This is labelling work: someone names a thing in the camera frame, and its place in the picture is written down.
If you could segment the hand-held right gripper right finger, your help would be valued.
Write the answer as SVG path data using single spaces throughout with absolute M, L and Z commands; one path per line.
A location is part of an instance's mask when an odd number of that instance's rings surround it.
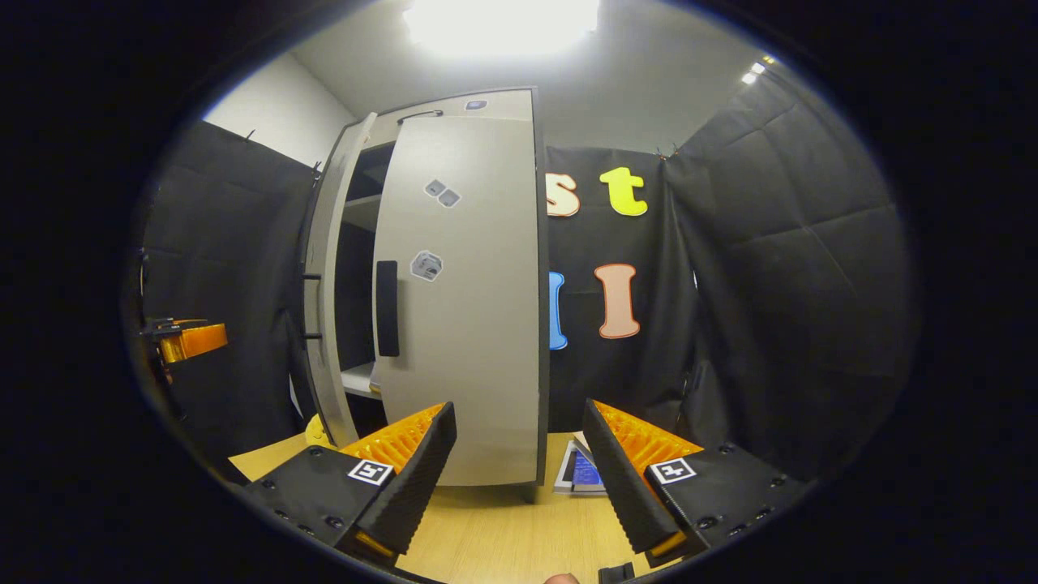
M 652 568 L 744 539 L 812 486 L 729 441 L 696 446 L 596 400 L 582 432 L 620 527 Z

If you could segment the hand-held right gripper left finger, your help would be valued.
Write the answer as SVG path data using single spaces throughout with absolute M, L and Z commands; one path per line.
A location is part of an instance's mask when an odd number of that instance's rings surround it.
M 455 406 L 434 404 L 342 449 L 307 446 L 243 491 L 304 535 L 392 568 L 408 553 L 456 439 Z

